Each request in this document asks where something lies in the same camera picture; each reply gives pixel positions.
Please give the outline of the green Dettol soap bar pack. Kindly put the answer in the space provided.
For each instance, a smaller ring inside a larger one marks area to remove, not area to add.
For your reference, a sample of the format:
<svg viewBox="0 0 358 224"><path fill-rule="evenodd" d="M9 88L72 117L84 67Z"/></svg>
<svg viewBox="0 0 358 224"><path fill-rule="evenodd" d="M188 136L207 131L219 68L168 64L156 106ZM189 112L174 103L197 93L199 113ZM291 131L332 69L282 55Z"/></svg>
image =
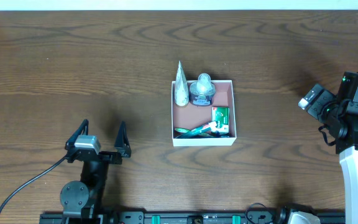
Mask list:
<svg viewBox="0 0 358 224"><path fill-rule="evenodd" d="M217 127L213 128L212 132L229 133L229 115L230 109L228 107L214 106L211 110L212 121L217 122Z"/></svg>

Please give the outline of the teal toothpaste tube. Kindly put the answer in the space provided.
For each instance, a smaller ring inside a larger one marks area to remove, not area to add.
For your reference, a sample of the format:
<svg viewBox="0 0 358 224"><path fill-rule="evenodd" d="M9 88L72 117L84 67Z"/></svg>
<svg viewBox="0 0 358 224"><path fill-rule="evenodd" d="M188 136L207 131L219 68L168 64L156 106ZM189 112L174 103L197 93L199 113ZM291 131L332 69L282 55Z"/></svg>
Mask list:
<svg viewBox="0 0 358 224"><path fill-rule="evenodd" d="M199 137L198 134L200 133L208 133L208 131L211 131L213 128L217 127L217 122L212 121L207 124L201 125L197 128L194 128L190 130L190 132L187 133L181 133L181 135L177 136L178 139L189 139L189 138L195 138Z"/></svg>

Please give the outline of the green toothbrush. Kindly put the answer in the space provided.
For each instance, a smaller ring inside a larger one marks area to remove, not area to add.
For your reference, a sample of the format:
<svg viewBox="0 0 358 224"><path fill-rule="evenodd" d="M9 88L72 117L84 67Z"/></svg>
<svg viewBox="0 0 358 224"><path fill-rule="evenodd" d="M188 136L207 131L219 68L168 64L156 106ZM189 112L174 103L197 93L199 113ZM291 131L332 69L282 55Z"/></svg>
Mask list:
<svg viewBox="0 0 358 224"><path fill-rule="evenodd" d="M178 133L187 133L190 132L189 129L185 129L185 128L174 128L174 130ZM208 133L200 133L198 134L199 137L203 137L203 138L213 138L212 135L208 134Z"/></svg>

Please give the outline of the blue disposable razor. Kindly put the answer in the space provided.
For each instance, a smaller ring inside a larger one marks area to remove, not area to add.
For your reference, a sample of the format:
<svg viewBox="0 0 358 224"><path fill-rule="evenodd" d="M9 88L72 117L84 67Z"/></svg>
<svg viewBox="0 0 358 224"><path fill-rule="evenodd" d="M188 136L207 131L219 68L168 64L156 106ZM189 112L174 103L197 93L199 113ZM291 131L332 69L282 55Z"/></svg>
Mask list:
<svg viewBox="0 0 358 224"><path fill-rule="evenodd" d="M213 138L229 138L230 137L230 135L228 133L220 133L218 131L212 132L211 136Z"/></svg>

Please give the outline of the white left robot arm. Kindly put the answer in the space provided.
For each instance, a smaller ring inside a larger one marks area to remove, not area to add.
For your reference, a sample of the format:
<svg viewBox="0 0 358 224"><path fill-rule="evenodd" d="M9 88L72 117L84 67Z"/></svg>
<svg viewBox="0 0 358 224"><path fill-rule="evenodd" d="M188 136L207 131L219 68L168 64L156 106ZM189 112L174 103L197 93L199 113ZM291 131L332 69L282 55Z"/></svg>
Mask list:
<svg viewBox="0 0 358 224"><path fill-rule="evenodd" d="M67 183L60 192L62 223L116 223L116 215L102 207L102 199L109 166L131 157L126 123L120 124L114 151L102 151L98 138L88 134L88 126L89 121L83 120L65 143L65 159L80 161L83 168L80 180Z"/></svg>

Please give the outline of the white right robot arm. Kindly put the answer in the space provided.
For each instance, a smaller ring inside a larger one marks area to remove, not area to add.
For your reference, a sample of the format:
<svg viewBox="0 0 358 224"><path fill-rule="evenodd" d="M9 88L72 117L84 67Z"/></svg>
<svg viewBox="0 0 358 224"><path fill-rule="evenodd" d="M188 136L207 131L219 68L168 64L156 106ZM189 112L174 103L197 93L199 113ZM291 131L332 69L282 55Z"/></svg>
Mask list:
<svg viewBox="0 0 358 224"><path fill-rule="evenodd" d="M319 131L331 136L339 155L344 187L346 223L358 223L358 73L345 72L338 93L316 108Z"/></svg>

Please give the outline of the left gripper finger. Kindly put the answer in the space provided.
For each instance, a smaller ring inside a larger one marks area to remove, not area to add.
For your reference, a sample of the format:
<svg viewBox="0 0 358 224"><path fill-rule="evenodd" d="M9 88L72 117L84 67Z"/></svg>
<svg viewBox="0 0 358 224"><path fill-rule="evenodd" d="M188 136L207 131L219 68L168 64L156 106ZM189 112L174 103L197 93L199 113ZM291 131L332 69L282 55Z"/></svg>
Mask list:
<svg viewBox="0 0 358 224"><path fill-rule="evenodd" d="M129 144L126 123L124 121L121 122L119 127L114 148L121 154L122 157L131 157L132 149Z"/></svg>
<svg viewBox="0 0 358 224"><path fill-rule="evenodd" d="M79 128L66 141L65 149L73 148L75 146L75 141L80 135L82 134L88 135L88 125L89 125L89 121L87 119L84 119L80 124Z"/></svg>

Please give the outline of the white lotion tube gold cap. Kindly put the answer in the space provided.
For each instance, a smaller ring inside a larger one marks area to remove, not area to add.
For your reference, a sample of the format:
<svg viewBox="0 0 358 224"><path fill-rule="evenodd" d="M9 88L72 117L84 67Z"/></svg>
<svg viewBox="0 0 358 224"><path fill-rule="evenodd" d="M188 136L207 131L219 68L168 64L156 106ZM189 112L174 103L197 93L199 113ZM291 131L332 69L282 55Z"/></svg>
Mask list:
<svg viewBox="0 0 358 224"><path fill-rule="evenodd" d="M189 89L181 62L178 62L175 80L174 100L177 106L186 106L189 103Z"/></svg>

